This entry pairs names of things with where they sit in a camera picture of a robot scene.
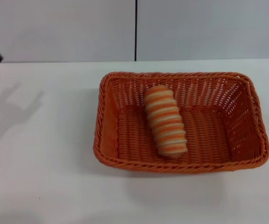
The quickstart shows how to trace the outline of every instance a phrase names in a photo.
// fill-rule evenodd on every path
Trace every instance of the gray wall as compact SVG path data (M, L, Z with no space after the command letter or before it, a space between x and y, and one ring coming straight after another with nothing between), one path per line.
M138 0L138 61L269 58L269 0Z
M269 0L138 0L139 61L269 58ZM0 0L5 62L133 61L135 0Z
M5 62L133 61L134 0L0 0Z

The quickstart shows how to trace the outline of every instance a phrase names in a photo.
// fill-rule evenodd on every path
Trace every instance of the table surface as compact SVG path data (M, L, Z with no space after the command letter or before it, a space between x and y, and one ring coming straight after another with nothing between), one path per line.
M236 71L254 82L269 137L269 59L0 65L0 224L269 222L269 160L201 175L130 172L93 154L111 71Z

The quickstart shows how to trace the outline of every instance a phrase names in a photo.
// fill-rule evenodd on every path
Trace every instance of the striped toy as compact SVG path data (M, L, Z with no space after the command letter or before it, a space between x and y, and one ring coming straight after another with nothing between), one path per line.
M160 155L177 158L187 152L185 131L173 91L158 85L146 91L145 112Z

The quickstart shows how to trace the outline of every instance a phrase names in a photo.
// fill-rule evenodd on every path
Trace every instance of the orange wicker basket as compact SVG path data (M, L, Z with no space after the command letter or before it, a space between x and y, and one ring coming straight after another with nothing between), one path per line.
M174 92L188 152L157 154L143 95L163 84ZM269 158L258 96L240 73L107 74L99 88L94 153L103 164L128 170L205 173L255 168Z

